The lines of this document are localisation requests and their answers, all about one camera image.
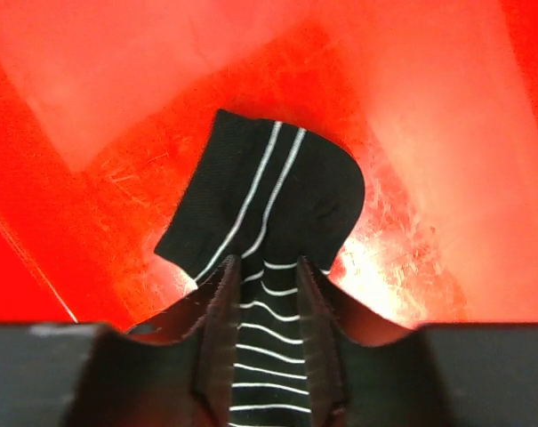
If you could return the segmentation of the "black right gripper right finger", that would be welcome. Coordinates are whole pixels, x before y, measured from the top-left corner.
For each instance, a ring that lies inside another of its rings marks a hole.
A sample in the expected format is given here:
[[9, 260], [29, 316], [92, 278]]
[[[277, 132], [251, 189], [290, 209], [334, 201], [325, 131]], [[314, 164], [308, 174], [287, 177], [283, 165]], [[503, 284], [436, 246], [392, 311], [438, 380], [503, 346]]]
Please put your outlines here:
[[381, 318], [307, 260], [296, 271], [315, 426], [538, 426], [538, 323]]

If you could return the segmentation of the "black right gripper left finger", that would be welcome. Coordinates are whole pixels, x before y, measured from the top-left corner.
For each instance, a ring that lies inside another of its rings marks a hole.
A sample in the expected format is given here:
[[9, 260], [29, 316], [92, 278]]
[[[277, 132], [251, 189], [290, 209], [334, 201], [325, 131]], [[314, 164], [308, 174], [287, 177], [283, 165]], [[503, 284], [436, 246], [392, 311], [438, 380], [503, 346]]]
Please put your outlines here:
[[0, 426], [225, 426], [240, 261], [122, 333], [99, 323], [0, 323]]

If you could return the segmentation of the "black striped sock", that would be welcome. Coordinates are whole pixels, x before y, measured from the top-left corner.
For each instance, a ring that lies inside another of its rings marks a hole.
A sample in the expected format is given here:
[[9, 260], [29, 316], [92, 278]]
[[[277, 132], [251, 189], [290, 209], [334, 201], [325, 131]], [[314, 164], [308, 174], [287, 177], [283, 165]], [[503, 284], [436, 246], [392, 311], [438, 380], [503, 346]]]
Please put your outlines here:
[[201, 285], [241, 261], [229, 424], [307, 426], [308, 368], [296, 283], [300, 258], [328, 273], [363, 208], [343, 149], [304, 128], [221, 109], [156, 254]]

